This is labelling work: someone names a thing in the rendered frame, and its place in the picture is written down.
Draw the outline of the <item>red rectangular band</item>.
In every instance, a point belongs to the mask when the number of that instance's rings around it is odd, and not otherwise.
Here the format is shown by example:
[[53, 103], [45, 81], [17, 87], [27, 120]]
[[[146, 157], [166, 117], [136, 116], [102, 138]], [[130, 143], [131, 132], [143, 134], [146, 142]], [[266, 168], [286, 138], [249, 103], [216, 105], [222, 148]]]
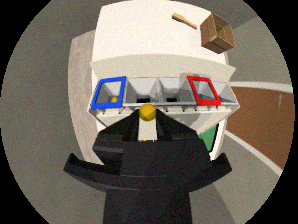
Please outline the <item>red rectangular band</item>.
[[[210, 81], [209, 78], [197, 77], [197, 76], [187, 76], [187, 78], [188, 78], [188, 81], [189, 81], [190, 86], [192, 88], [192, 91], [193, 91], [195, 100], [197, 102], [197, 106], [203, 106], [203, 105], [222, 105], [221, 104], [221, 101], [220, 101], [220, 99], [219, 99], [219, 97], [217, 95], [217, 92], [216, 92], [216, 90], [215, 90], [215, 88], [214, 88], [214, 86], [211, 83], [211, 81]], [[200, 100], [192, 80], [208, 82], [209, 85], [210, 85], [210, 87], [211, 87], [211, 89], [212, 89], [212, 91], [213, 91], [213, 93], [214, 93], [214, 95], [215, 95], [216, 100]]]

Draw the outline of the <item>blue square funnel rim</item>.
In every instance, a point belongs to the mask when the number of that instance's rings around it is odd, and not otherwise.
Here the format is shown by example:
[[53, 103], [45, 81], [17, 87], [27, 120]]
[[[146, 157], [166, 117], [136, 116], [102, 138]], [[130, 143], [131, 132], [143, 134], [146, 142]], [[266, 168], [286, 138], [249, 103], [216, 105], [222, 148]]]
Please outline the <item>blue square funnel rim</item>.
[[[122, 81], [118, 102], [96, 103], [102, 83], [116, 82], [116, 81]], [[122, 108], [125, 81], [126, 81], [126, 76], [100, 79], [90, 109]]]

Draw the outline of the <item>grey slanted cover panel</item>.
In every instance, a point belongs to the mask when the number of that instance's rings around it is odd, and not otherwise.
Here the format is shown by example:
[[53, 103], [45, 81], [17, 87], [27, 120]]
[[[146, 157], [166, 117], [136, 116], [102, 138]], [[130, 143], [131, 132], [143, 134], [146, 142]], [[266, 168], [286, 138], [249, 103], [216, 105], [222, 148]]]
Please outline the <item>grey slanted cover panel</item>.
[[[240, 108], [227, 82], [236, 68], [220, 62], [179, 54], [143, 53], [104, 58], [89, 64], [98, 80], [87, 113], [105, 128], [149, 103], [200, 135]], [[90, 109], [100, 79], [122, 76], [126, 76], [122, 108]], [[196, 108], [197, 102], [187, 76], [209, 78], [223, 100], [222, 105]], [[150, 93], [150, 98], [137, 99], [135, 103], [136, 93]], [[166, 101], [165, 93], [179, 93], [181, 102], [176, 98], [167, 98]], [[150, 122], [139, 119], [138, 136], [138, 142], [156, 142], [156, 118]]]

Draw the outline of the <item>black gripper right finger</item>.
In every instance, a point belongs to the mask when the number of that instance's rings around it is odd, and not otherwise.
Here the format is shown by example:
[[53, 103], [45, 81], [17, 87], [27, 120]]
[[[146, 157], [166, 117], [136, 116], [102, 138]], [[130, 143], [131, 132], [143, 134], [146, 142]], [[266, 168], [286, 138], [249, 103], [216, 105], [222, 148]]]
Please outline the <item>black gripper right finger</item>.
[[164, 141], [164, 136], [165, 141], [199, 139], [195, 130], [167, 116], [159, 109], [156, 109], [156, 133], [157, 141]]

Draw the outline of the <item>brown cardboard box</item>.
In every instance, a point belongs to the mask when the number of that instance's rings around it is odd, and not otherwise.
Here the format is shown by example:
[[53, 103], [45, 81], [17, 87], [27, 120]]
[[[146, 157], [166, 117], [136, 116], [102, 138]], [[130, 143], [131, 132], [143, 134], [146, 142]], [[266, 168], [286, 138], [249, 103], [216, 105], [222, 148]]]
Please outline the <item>brown cardboard box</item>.
[[201, 47], [211, 50], [217, 54], [234, 48], [235, 41], [231, 25], [223, 28], [227, 24], [228, 22], [226, 20], [214, 13], [211, 13], [200, 25]]

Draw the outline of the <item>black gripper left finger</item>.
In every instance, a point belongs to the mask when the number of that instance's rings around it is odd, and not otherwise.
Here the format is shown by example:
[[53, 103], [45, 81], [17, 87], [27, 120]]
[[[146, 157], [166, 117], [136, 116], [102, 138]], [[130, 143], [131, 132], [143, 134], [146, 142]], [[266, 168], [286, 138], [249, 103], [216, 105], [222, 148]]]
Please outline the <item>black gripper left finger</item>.
[[139, 109], [136, 109], [129, 116], [99, 131], [96, 139], [101, 138], [138, 142], [139, 119]]

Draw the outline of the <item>green tray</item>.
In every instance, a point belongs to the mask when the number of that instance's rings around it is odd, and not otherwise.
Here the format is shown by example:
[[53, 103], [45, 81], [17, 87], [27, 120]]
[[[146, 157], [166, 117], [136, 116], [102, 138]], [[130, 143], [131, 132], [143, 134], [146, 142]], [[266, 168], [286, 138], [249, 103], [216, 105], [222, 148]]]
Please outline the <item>green tray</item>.
[[211, 153], [213, 151], [214, 144], [215, 144], [216, 137], [217, 137], [218, 128], [219, 128], [219, 123], [217, 125], [215, 125], [214, 127], [212, 127], [211, 129], [209, 129], [208, 131], [199, 135], [199, 138], [204, 140], [209, 153]]

